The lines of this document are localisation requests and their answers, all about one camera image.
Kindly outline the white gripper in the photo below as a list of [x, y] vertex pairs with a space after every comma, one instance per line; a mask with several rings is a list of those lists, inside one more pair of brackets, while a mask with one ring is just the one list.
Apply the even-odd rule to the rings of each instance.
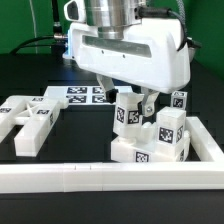
[[118, 90], [112, 78], [141, 86], [138, 110], [155, 112], [159, 92], [171, 93], [190, 80], [186, 28], [169, 8], [146, 0], [70, 0], [64, 6], [71, 22], [77, 65], [96, 73], [109, 103]]

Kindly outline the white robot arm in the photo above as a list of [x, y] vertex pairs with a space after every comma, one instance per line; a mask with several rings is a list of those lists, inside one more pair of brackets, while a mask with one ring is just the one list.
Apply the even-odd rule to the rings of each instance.
[[137, 108], [150, 116], [160, 93], [189, 82], [186, 28], [171, 9], [146, 0], [70, 0], [64, 14], [70, 58], [97, 75], [109, 102], [118, 100], [115, 79], [137, 85], [144, 94]]

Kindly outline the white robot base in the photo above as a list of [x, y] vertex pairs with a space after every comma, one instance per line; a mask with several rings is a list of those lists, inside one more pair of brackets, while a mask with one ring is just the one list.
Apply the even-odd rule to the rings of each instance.
[[73, 52], [73, 36], [72, 36], [72, 30], [69, 29], [67, 32], [67, 42], [66, 42], [66, 49], [63, 53], [63, 58], [67, 60], [73, 60], [74, 59], [74, 52]]

